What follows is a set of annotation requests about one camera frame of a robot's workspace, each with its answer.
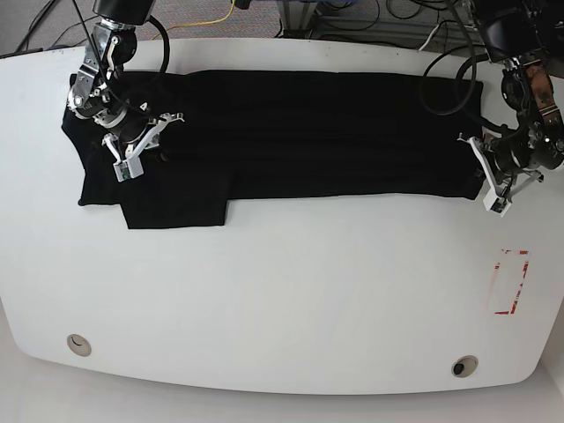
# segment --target folded black garment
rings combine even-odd
[[[458,135],[481,128],[463,112],[439,117],[419,102],[419,77],[382,73],[211,70],[127,72],[154,114],[183,112],[119,183],[106,130],[68,110],[63,130],[85,169],[80,205],[119,204],[130,229],[222,226],[228,200],[382,193],[478,195],[483,176]],[[453,81],[430,78],[435,108],[456,104]],[[464,81],[461,89],[468,89]],[[480,112],[483,85],[468,105]]]

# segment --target gray carpet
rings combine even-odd
[[[48,0],[0,0],[0,55],[11,53],[23,39],[33,18]],[[83,15],[93,15],[94,0],[78,0]],[[385,0],[358,0],[353,7],[338,14],[358,19],[373,19],[377,5],[381,7],[382,19],[393,19],[386,11]],[[408,0],[392,0],[394,12],[409,14],[417,6]],[[157,0],[153,15],[165,27],[185,22],[222,18],[229,11],[229,0]],[[226,22],[217,25],[191,27],[171,32],[172,38],[271,38],[279,29],[278,7],[272,0],[254,0],[248,11],[235,9]],[[414,19],[420,22],[436,22],[437,12],[425,10]],[[89,28],[96,20],[89,22]],[[41,28],[30,42],[30,48],[49,48],[65,28],[78,22],[71,0],[61,0],[49,14]],[[140,40],[148,40],[155,35],[154,28],[147,25],[137,30]],[[74,45],[85,38],[82,29],[77,26],[70,30],[59,42]]]

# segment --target white table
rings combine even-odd
[[[157,69],[160,53],[141,43],[129,69]],[[225,227],[128,231],[119,207],[77,206],[83,170],[60,124],[82,55],[0,61],[0,297],[25,353],[158,382],[308,394],[460,390],[531,374],[564,296],[562,174],[525,190],[504,219],[480,198],[387,195],[237,201]],[[172,57],[177,73],[418,75],[434,55],[192,40],[173,41]],[[435,74],[452,77],[460,63]],[[485,116],[515,125],[500,69],[480,65],[479,78]],[[512,302],[522,264],[502,249],[529,251],[513,315],[494,313]],[[515,274],[492,283],[498,262]],[[90,341],[90,357],[69,350],[72,333]],[[451,367],[465,355],[479,367],[459,379]]]

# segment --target cable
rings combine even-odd
[[[174,25],[171,26],[167,29],[167,32],[172,31],[173,29],[178,29],[178,28],[188,28],[191,26],[204,26],[204,25],[213,25],[213,24],[218,24],[220,22],[224,22],[226,20],[229,19],[229,17],[233,14],[233,10],[235,9],[235,1],[231,2],[231,9],[229,9],[229,12],[227,13],[226,16],[224,16],[221,19],[216,19],[216,20],[208,20],[205,22],[192,22],[192,23],[188,23],[188,24],[180,24],[180,25]],[[154,37],[152,37],[152,40],[156,40],[157,38],[159,38],[160,34],[158,33],[157,35],[155,35]]]
[[[428,45],[429,42],[431,42],[431,40],[433,39],[434,35],[439,31],[439,29],[441,28],[441,24],[437,24],[437,26],[435,28],[433,28],[433,31],[431,31],[431,33],[429,34],[429,36],[427,37],[427,40],[423,43],[423,45],[421,47],[419,47],[419,51],[423,51]]]
[[[478,63],[487,62],[487,61],[489,61],[489,59],[490,59],[490,56],[488,54],[476,56],[476,61]],[[460,91],[459,91],[460,83],[462,82],[463,77],[466,74],[466,71],[468,71],[470,69],[470,67],[471,67],[471,59],[467,59],[462,64],[462,66],[460,66],[460,69],[458,70],[458,73],[456,74],[455,95],[456,95],[457,101],[460,101]],[[490,122],[489,120],[487,120],[484,116],[476,115],[470,108],[464,107],[463,111],[479,126],[483,126],[484,128],[487,128],[492,132],[507,135],[511,131],[508,128],[507,125],[498,126],[498,125]]]
[[[93,37],[90,36],[90,34],[88,33],[88,28],[86,28],[86,23],[85,20],[82,18],[82,13],[80,12],[80,9],[78,8],[78,4],[77,4],[77,0],[71,0],[72,4],[74,5],[74,8],[77,12],[78,18],[80,19],[80,25],[82,26],[82,29],[84,30],[85,34],[86,34],[86,39],[88,40],[88,43],[90,44],[90,48],[92,49],[94,55],[96,56],[96,62],[98,62],[98,66],[102,66],[102,59],[100,57],[100,52],[98,51],[98,49],[96,48],[95,44],[94,44],[94,40]],[[123,101],[122,99],[120,99],[117,95],[115,95],[114,91],[112,90],[108,79],[106,78],[106,72],[103,69],[100,69],[100,75],[102,80],[104,81],[104,84],[106,84],[106,87],[108,88],[108,91],[110,94],[112,94],[114,96],[114,98],[121,103],[124,107],[129,108],[130,110],[139,113],[141,115],[144,115],[145,117],[148,117],[150,119],[154,119],[157,121],[164,121],[165,119],[163,119],[162,117],[155,117],[147,112],[145,112],[142,108],[136,108],[131,106],[131,104],[129,104],[126,101]]]
[[[94,16],[92,16],[91,18],[86,19],[85,22],[90,22],[91,20],[96,19],[96,18],[99,18],[99,16],[98,16],[98,15],[94,15]],[[57,42],[59,42],[59,41],[64,37],[64,35],[66,35],[72,28],[74,28],[74,27],[76,27],[76,26],[79,26],[79,25],[80,25],[80,22],[78,22],[78,23],[76,23],[76,24],[74,24],[74,25],[71,25],[71,26],[69,26],[67,29],[65,29],[65,30],[61,33],[61,35],[59,35],[59,37],[55,40],[55,42],[54,42],[53,44],[51,44],[51,47],[50,47],[50,48],[53,48],[54,46],[56,46]]]
[[[444,26],[444,44],[442,45],[442,52],[447,51],[447,46],[449,45],[449,24]]]
[[[170,39],[168,38],[168,33],[165,27],[153,15],[149,18],[149,23],[157,28],[164,44],[162,65],[159,70],[159,75],[162,76],[167,73],[168,64],[170,63]]]
[[[343,28],[341,26],[334,26],[326,21],[322,21],[322,23],[323,25],[330,26],[331,28],[338,29],[339,31],[354,31],[354,32],[366,31],[367,29],[370,29],[372,26],[376,25],[380,20],[380,12],[381,12],[380,3],[378,2],[378,0],[374,0],[374,1],[376,2],[376,6],[378,7],[378,13],[376,14],[376,18],[374,19],[374,21],[368,26],[365,26],[363,28]]]
[[[391,2],[392,2],[392,0],[386,0],[386,10],[388,11],[388,13],[391,16],[393,16],[394,18],[399,19],[399,20],[413,19],[417,15],[419,15],[423,11],[423,7],[425,7],[425,6],[423,6],[423,4],[419,4],[419,8],[414,13],[412,13],[411,15],[399,16],[392,10]]]
[[[428,9],[432,9],[434,11],[447,11],[449,9],[449,7],[437,7],[431,4],[446,4],[446,0],[440,0],[440,1],[429,1],[429,0],[409,0],[410,2],[414,3],[414,4],[418,4],[419,6],[422,7],[426,7]]]
[[[456,23],[460,27],[460,31],[462,32],[462,35],[466,39],[468,49],[470,50],[472,74],[471,74],[470,87],[468,88],[468,92],[466,93],[464,98],[453,108],[450,108],[448,110],[436,110],[431,108],[425,101],[425,97],[423,95],[423,87],[425,81],[427,80],[427,76],[429,72],[433,69],[433,67],[438,62],[440,62],[449,53],[443,53],[442,55],[434,59],[431,62],[431,64],[425,69],[425,73],[423,74],[423,78],[421,79],[421,82],[419,84],[419,98],[421,100],[421,104],[423,105],[423,108],[425,108],[426,111],[438,116],[449,116],[462,110],[466,105],[466,103],[468,103],[468,101],[470,100],[472,94],[474,93],[474,88],[476,88],[476,77],[478,76],[478,62],[476,61],[476,51],[474,50],[474,43],[472,42],[472,39],[470,38],[470,35],[468,34],[468,31],[466,30],[463,21],[460,19],[460,16],[458,15],[458,12],[456,11],[454,4],[450,0],[445,0],[445,4],[447,5],[447,8],[449,9]]]
[[[35,30],[39,27],[39,25],[41,25],[41,23],[43,22],[43,20],[47,17],[47,15],[53,10],[53,7],[59,2],[59,0],[49,0],[44,6],[43,8],[40,10],[40,12],[37,14],[37,16],[35,17],[35,19],[32,21],[32,24],[29,28],[29,31],[27,31],[26,36],[24,37],[24,39],[19,43],[18,47],[16,48],[15,53],[18,53],[25,45],[26,43],[29,42],[29,39],[31,38],[31,36],[33,35],[33,33],[35,32]]]
[[[87,38],[84,38],[82,41],[77,42],[76,44],[73,44],[70,46],[70,48],[75,48],[78,47],[80,44],[82,44],[83,42],[88,41]]]
[[[32,23],[29,24],[29,27],[27,28],[27,31],[30,32],[32,30],[33,25],[35,25],[35,22],[37,22],[37,19],[40,17],[41,14],[43,14],[45,12],[45,10],[49,7],[50,2],[47,2],[39,11],[39,13],[37,13],[37,15],[35,15],[35,18],[33,18]],[[27,39],[26,41],[26,48],[24,51],[27,51],[29,49],[29,40],[30,40],[31,36]]]
[[[455,20],[449,20],[449,19],[442,20],[439,24],[437,24],[437,26],[433,29],[433,31],[431,31],[425,43],[421,47],[419,47],[419,51],[423,51],[425,48],[427,48],[429,43],[433,40],[433,38],[437,35],[439,30],[441,29],[441,26],[447,24],[447,28],[448,28],[449,27],[448,24],[455,24],[455,23],[456,23]]]
[[[353,5],[353,2],[346,2],[342,6],[336,6],[331,2],[323,2],[323,5],[332,11],[342,11],[343,9],[347,9]]]
[[[276,35],[274,35],[274,38],[278,38],[282,34],[282,31],[284,31],[284,28],[282,27],[282,19],[280,19],[279,22],[280,22],[280,29],[278,30]]]

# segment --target yellow cable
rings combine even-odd
[[[223,22],[223,21],[225,21],[225,20],[228,20],[229,17],[232,15],[234,8],[235,8],[235,1],[232,0],[232,2],[231,2],[231,9],[229,9],[228,14],[227,14],[226,16],[224,16],[223,18],[221,18],[221,19],[208,20],[208,21],[205,21],[205,22],[193,22],[193,23],[189,23],[189,24],[174,25],[174,26],[171,26],[170,28],[168,28],[168,29],[167,29],[167,32],[168,32],[168,31],[172,31],[173,29],[178,29],[178,28],[188,28],[188,27],[190,27],[190,26],[204,26],[204,25],[218,24],[218,23],[220,23],[220,22]],[[158,33],[157,35],[155,35],[154,37],[152,37],[152,40],[156,40],[156,39],[158,39],[159,37],[160,37],[160,34]]]

